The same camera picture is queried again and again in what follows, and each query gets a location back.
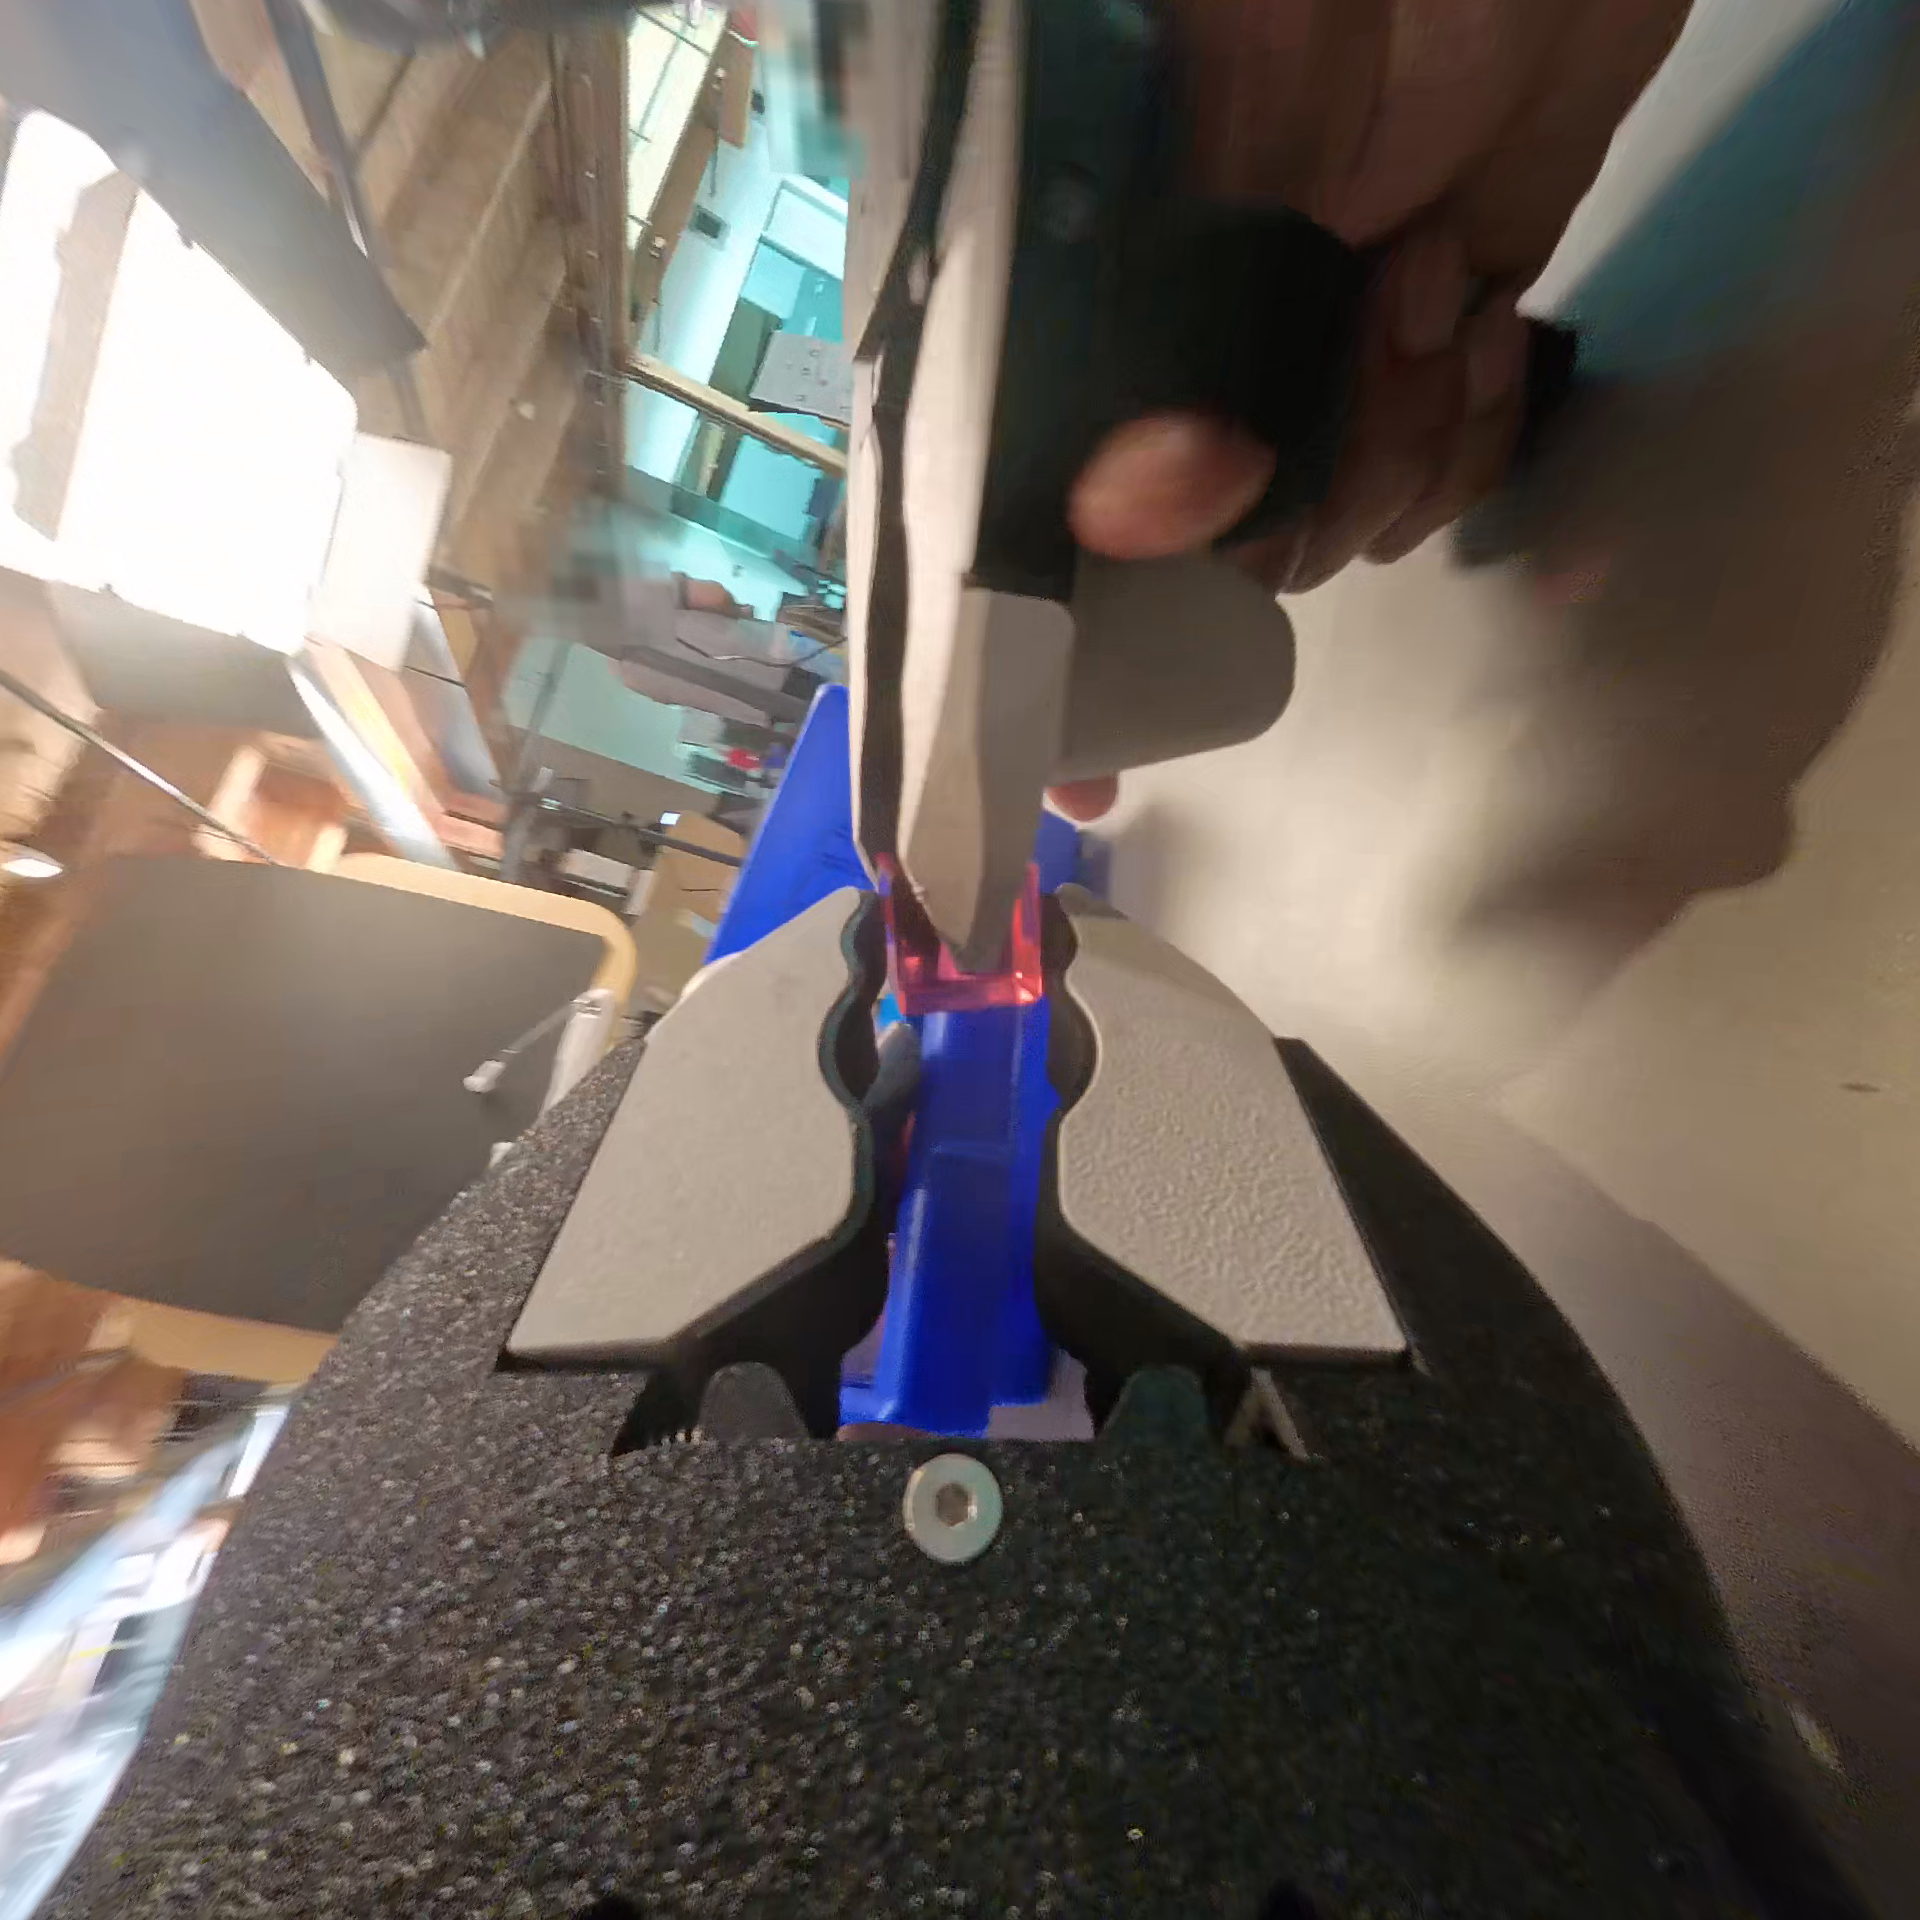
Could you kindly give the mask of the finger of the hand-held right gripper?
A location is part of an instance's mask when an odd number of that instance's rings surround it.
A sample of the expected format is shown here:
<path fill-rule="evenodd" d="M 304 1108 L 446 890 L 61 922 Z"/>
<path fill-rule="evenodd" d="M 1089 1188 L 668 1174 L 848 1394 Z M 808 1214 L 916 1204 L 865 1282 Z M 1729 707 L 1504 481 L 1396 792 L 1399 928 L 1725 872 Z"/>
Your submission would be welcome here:
<path fill-rule="evenodd" d="M 845 2 L 851 832 L 879 887 L 898 872 L 904 787 L 904 427 L 976 35 L 979 2 Z"/>
<path fill-rule="evenodd" d="M 904 415 L 898 852 L 966 972 L 994 972 L 1058 755 L 1075 630 L 1061 375 L 1018 268 L 1031 2 L 984 2 Z"/>

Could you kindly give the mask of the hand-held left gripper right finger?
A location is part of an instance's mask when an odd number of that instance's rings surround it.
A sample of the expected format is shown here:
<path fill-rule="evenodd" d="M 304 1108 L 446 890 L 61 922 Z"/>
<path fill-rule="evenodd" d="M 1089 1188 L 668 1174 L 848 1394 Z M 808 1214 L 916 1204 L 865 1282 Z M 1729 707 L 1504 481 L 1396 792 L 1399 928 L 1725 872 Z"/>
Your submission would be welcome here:
<path fill-rule="evenodd" d="M 1048 1335 L 1084 1365 L 1396 1364 L 1404 1324 L 1281 1042 L 1084 887 L 1046 907 Z"/>

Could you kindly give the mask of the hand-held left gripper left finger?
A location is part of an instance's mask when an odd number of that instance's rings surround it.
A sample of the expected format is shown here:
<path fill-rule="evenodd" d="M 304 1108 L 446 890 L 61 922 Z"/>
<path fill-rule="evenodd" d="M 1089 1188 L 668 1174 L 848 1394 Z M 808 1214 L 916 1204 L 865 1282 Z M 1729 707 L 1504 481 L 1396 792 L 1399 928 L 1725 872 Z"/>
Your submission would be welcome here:
<path fill-rule="evenodd" d="M 755 988 L 725 1031 L 644 1042 L 515 1364 L 836 1365 L 874 1324 L 879 900 L 841 887 L 739 951 Z"/>

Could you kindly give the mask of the blue plastic bin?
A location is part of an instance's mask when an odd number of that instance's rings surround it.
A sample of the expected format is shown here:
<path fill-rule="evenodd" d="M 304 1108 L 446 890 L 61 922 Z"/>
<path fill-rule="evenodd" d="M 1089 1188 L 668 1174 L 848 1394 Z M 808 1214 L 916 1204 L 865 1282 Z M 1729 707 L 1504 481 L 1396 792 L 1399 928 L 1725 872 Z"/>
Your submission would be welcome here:
<path fill-rule="evenodd" d="M 869 881 L 851 832 L 848 698 L 825 687 L 808 707 L 729 910 L 708 945 L 719 964 L 842 887 Z M 899 1015 L 924 1075 L 904 1142 L 891 1280 L 878 1332 L 845 1357 L 841 1422 L 984 1437 L 1009 1405 L 1051 1392 L 1054 1347 L 1034 1307 L 1034 1211 L 1048 1010 Z"/>

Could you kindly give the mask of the red translucent cube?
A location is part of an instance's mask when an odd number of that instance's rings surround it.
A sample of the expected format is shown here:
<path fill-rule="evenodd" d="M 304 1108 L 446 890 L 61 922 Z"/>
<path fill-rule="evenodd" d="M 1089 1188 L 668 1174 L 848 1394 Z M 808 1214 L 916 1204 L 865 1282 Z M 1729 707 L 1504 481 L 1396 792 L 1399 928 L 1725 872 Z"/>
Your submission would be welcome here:
<path fill-rule="evenodd" d="M 1019 1011 L 1046 994 L 1041 868 L 1026 867 L 1004 942 L 985 968 L 964 968 L 894 864 L 884 864 L 886 980 L 906 1018 Z"/>

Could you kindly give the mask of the white light bar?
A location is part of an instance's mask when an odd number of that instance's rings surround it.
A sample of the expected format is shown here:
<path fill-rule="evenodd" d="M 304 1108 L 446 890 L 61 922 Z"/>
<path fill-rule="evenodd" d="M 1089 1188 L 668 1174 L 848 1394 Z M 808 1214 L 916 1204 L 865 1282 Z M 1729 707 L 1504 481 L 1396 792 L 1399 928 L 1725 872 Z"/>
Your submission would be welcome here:
<path fill-rule="evenodd" d="M 464 1088 L 479 1100 L 489 1100 L 508 1065 L 534 1042 L 549 1035 L 558 1035 L 554 1060 L 539 1092 L 536 1117 L 545 1117 L 558 1104 L 562 1104 L 574 1087 L 604 1060 L 611 1047 L 611 1030 L 618 1015 L 618 997 L 608 987 L 591 987 L 584 994 L 566 1001 L 559 1010 L 519 1031 L 491 1057 L 479 1060 L 476 1068 L 468 1068 Z"/>

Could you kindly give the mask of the white sign board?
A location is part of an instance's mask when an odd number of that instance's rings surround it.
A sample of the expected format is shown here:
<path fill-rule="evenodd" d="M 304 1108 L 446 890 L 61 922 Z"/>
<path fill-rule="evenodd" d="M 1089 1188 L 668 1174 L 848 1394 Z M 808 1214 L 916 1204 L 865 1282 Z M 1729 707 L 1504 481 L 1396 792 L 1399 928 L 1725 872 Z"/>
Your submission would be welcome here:
<path fill-rule="evenodd" d="M 851 427 L 851 352 L 836 340 L 778 328 L 758 364 L 748 407 Z"/>

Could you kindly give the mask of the black board wooden rim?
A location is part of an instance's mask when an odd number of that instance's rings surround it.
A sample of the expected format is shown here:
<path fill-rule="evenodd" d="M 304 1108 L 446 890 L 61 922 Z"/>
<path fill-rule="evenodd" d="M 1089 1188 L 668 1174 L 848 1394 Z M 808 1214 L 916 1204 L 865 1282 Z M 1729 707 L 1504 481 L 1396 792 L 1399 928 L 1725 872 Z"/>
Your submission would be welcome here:
<path fill-rule="evenodd" d="M 108 857 L 2 1051 L 2 1257 L 334 1337 L 539 1117 L 611 912 L 366 857 Z"/>

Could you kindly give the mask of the LED light panel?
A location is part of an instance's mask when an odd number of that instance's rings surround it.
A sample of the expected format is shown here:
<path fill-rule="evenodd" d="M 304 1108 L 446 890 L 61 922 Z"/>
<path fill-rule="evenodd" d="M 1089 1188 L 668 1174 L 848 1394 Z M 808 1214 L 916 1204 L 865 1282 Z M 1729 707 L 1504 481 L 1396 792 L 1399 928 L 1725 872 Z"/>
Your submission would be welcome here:
<path fill-rule="evenodd" d="M 82 132 L 2 177 L 2 567 L 82 612 L 399 670 L 452 460 L 349 388 Z"/>

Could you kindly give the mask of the silver ceiling duct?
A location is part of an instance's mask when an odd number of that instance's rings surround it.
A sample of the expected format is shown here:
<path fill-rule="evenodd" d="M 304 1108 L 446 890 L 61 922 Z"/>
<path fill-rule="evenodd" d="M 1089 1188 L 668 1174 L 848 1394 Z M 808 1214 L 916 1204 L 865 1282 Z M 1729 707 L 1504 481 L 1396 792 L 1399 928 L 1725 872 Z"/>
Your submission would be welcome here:
<path fill-rule="evenodd" d="M 438 800 L 399 751 L 385 711 L 358 671 L 349 671 L 355 698 L 344 707 L 334 667 L 345 671 L 351 660 L 334 660 L 334 654 L 314 654 L 311 650 L 286 660 L 299 707 L 349 797 L 389 852 L 434 872 L 456 872 L 456 861 L 438 832 Z"/>

